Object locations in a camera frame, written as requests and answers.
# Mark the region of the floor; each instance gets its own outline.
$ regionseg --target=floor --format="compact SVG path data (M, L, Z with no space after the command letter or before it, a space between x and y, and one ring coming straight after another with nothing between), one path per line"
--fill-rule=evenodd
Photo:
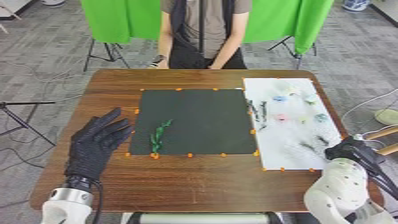
M99 68L123 68L123 64L92 61L89 72L82 72L91 32L78 0L69 0L57 9L37 2L21 17L21 21L2 21L11 34L0 32L0 102L59 101L55 105L39 107L32 120L34 127L57 141L92 72ZM293 59L282 47L266 51L274 43L243 45L250 69L293 69ZM361 102L398 88L396 49L398 29L386 19L371 9L348 13L336 3L318 38L318 56L307 54L302 69L316 74L339 116ZM123 55L131 67L146 68L156 55L156 42L131 40ZM373 111L387 106L398 109L398 103L391 105L394 100L396 95L391 95L348 115L345 126L350 133L364 133L382 127L373 120ZM9 108L21 117L27 116L30 107ZM14 126L0 113L0 132ZM386 143L393 139L396 136L384 139ZM0 137L0 150L5 148L14 148L23 158L30 158L48 150L50 144L35 139L30 132L18 131ZM51 150L30 162L44 165L50 155ZM398 155L393 155L384 168L398 181L396 162ZM0 224L39 223L41 213L30 209L27 199L43 170L14 164L19 164L18 157L2 150ZM389 198L386 208L389 211L398 209ZM117 223L117 220L119 215L105 214L105 223Z

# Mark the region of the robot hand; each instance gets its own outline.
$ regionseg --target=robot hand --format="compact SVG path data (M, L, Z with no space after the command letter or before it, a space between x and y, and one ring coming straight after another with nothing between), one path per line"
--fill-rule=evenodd
M325 154L332 161L304 196L311 214L322 224L348 224L345 217L352 213L357 215L355 224L393 224L394 219L368 194L368 177L375 182L384 178L387 190L396 192L377 165L380 155L352 137L325 150Z
M99 187L101 205L99 176L114 150L128 139L133 130L126 119L112 123L119 115L121 109L117 108L101 118L92 117L83 129L71 137L69 161L64 172L67 179L64 187L53 190L50 200L43 205L41 224L85 223L92 211L92 184Z
M82 176L92 181L99 180L110 155L133 131L128 119L110 124L119 115L121 109L117 108L101 118L92 117L83 129L71 137L66 176Z

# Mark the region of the orange marker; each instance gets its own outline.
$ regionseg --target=orange marker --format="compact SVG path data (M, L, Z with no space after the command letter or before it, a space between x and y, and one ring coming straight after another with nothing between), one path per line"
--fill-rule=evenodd
M256 152L252 153L254 156L259 156L259 150L256 150Z

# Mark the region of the white paper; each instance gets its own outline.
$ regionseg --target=white paper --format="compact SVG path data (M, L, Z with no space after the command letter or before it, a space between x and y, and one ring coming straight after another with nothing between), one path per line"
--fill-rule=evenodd
M275 96L288 98L284 102L274 100ZM341 134L332 117L316 94L309 79L245 79L245 98L252 101L259 121L252 113L256 140L261 153L263 167L268 170L323 169L323 151L341 141ZM261 102L266 101L266 122L263 120ZM327 115L327 121L316 120L316 115Z

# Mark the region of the tripod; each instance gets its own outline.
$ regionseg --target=tripod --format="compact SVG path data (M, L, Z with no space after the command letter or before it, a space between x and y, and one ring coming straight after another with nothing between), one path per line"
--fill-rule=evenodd
M43 104L55 104L55 102L19 102L19 103L5 103L5 102L2 102L0 103L0 110L4 111L4 113L7 114L7 116L12 118L12 120L16 121L16 123L19 124L19 127L12 128L4 133L0 133L0 136L11 134L14 131L18 131L19 129L27 128L39 135L39 137L46 140L46 142L51 144L51 146L55 146L55 143L50 141L50 139L46 138L46 136L39 133L39 131L28 125L28 122L32 120L37 107ZM23 105L34 105L34 109L30 111L27 121L18 117L18 115L9 110L7 106L12 106L12 105L19 105L19 106L23 106Z
M290 46L286 45L286 41L290 40L290 38L291 38L293 36L288 36L284 39L282 39L282 41L272 46L272 48L268 49L268 51L272 51L275 48L277 48L277 46L282 44L282 46L286 47L286 49L288 49L288 51L290 51L290 55L291 55L291 57L297 59L297 70L300 69L300 66L302 66L302 54L297 54L293 51L291 51L291 49L290 49ZM316 56L316 44L313 43L313 50L314 50L314 56Z
M107 51L107 54L108 54L108 58L103 58L103 57L92 55L94 44L96 44L96 40L92 39L91 40L89 54L87 54L87 59L85 59L85 65L83 65L83 72L87 71L87 68L89 68L91 58L98 58L98 59L101 59L103 61L108 61L108 62L115 62L121 59L124 66L130 68L128 62L126 62L126 60L121 56L121 52L119 52L119 49L123 49L121 45L103 43L105 51Z

